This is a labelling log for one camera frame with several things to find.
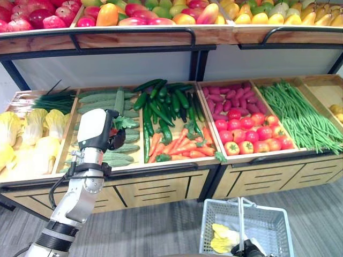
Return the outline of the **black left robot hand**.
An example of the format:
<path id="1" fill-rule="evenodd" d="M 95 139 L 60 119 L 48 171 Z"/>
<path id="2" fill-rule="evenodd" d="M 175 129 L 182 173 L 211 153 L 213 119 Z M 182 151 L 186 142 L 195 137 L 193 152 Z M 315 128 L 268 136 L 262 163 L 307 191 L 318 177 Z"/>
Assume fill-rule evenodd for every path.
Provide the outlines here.
<path id="1" fill-rule="evenodd" d="M 122 147 L 126 140 L 125 129 L 118 128 L 116 134 L 111 133 L 113 121 L 119 116 L 118 111 L 99 108 L 84 113 L 77 134 L 80 151 L 95 148 L 105 153 Z"/>

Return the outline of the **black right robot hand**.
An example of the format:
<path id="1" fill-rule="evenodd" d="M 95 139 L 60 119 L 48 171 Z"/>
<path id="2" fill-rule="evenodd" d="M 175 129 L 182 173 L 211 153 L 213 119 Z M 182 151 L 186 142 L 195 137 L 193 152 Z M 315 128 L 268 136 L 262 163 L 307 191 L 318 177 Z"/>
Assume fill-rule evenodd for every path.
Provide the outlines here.
<path id="1" fill-rule="evenodd" d="M 265 257 L 265 254 L 251 242 L 250 239 L 247 239 L 243 243 L 243 249 L 240 250 L 240 245 L 236 245 L 231 249 L 231 254 L 233 256 L 243 256 L 243 257 Z"/>

